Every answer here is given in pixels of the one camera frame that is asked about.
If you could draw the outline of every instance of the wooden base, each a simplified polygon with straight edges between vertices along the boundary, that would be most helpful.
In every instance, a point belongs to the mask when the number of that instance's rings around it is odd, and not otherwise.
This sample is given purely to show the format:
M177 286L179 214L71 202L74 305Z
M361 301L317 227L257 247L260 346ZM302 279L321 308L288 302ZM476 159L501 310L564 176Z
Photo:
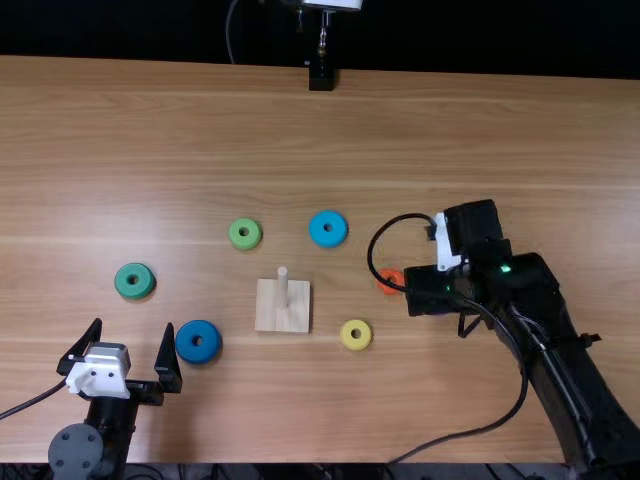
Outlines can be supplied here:
M258 280L256 330L309 333L311 284L288 280L287 285L287 306L278 308L278 280Z

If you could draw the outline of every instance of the wooden block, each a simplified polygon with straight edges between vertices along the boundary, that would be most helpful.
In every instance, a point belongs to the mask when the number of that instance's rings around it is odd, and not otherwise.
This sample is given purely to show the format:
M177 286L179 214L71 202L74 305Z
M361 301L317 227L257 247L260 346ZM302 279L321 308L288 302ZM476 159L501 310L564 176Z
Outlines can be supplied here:
M280 267L277 280L258 280L256 330L309 333L310 300L311 284L288 280L286 268Z

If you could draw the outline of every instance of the teal ring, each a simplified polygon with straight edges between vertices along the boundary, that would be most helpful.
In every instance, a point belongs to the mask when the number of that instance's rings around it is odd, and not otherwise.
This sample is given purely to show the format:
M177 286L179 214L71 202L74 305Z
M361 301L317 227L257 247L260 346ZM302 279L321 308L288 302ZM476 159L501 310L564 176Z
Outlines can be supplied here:
M153 291L156 286L156 277L146 265L128 263L118 270L114 283L117 292L123 298L137 300Z

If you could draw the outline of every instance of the black background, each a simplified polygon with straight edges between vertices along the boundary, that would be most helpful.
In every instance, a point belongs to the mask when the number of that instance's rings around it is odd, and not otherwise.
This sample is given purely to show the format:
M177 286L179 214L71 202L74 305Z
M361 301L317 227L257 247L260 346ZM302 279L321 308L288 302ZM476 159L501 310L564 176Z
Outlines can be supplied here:
M1 0L0 53L226 63L229 0ZM333 16L341 68L640 78L637 1L365 0ZM296 33L279 0L239 0L238 63L301 65L317 15Z

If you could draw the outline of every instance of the green ring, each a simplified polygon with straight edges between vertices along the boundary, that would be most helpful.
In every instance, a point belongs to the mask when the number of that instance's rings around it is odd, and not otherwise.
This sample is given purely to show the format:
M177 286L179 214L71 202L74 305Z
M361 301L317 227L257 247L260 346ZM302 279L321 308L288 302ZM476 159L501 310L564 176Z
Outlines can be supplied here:
M251 250L261 239L260 225L250 218L239 218L229 227L229 240L238 250Z
M116 273L116 290L129 299L144 298L156 286L156 277L141 263L128 263Z

